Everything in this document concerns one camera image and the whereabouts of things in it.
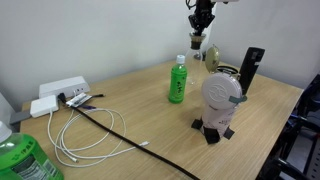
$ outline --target white cable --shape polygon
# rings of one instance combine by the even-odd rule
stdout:
[[[126,135],[126,124],[125,124],[125,120],[123,118],[123,116],[117,112],[117,111],[114,111],[114,110],[111,110],[111,109],[101,109],[101,108],[97,108],[97,109],[92,109],[92,110],[88,110],[88,111],[85,111],[84,113],[86,114],[89,114],[89,113],[93,113],[93,112],[97,112],[97,111],[105,111],[107,113],[109,113],[110,117],[111,117],[111,126],[109,129],[112,130],[113,126],[114,126],[114,116],[113,116],[113,113],[116,113],[117,115],[120,116],[121,120],[122,120],[122,123],[123,123],[123,128],[124,128],[124,132],[123,132],[123,136]],[[61,164],[64,164],[66,166],[70,166],[70,167],[89,167],[89,166],[93,166],[93,165],[96,165],[102,161],[104,161],[105,159],[109,158],[109,157],[113,157],[113,156],[116,156],[116,155],[119,155],[121,153],[124,153],[124,152],[128,152],[130,150],[133,150],[135,149],[136,147],[131,147],[129,149],[125,149],[125,150],[122,150],[122,151],[119,151],[119,152],[115,152],[119,146],[121,145],[122,143],[122,140],[119,141],[119,143],[116,145],[116,147],[107,155],[103,155],[103,156],[80,156],[80,155],[77,155],[75,154],[74,152],[76,151],[81,151],[81,150],[86,150],[86,149],[90,149],[96,145],[98,145],[99,143],[101,143],[105,138],[107,138],[107,136],[109,135],[109,132],[104,136],[102,137],[99,141],[97,141],[96,143],[93,143],[89,146],[86,146],[86,147],[82,147],[82,148],[77,148],[77,149],[69,149],[65,142],[64,142],[64,134],[66,133],[67,129],[72,125],[72,123],[74,123],[75,121],[77,121],[80,117],[82,117],[81,114],[75,116],[72,118],[73,116],[73,110],[72,110],[72,113],[68,119],[68,121],[66,122],[66,124],[60,129],[57,137],[56,137],[56,141],[54,142],[52,137],[51,137],[51,132],[50,132],[50,125],[51,125],[51,121],[52,121],[52,116],[53,116],[53,113],[52,111],[50,111],[50,118],[49,118],[49,121],[48,121],[48,136],[49,136],[49,139],[51,141],[51,143],[54,145],[54,149],[55,149],[55,154],[56,154],[56,157],[58,159],[58,161],[61,163]],[[148,145],[149,142],[143,142],[140,144],[140,146],[146,146]],[[84,164],[84,165],[75,165],[75,164],[69,164],[69,163],[66,163],[64,161],[62,161],[60,159],[60,156],[58,154],[58,149],[61,150],[62,153],[64,153],[68,158],[70,158],[73,162],[78,162],[78,159],[100,159],[94,163],[91,163],[91,164]]]

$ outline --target green bottle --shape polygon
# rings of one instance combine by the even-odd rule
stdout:
[[[12,133],[0,121],[0,179],[63,180],[63,174],[33,137]]]
[[[177,104],[181,103],[184,98],[184,90],[187,80],[187,68],[184,65],[185,56],[178,55],[177,64],[172,67],[171,70],[171,84],[169,92],[169,101]]]

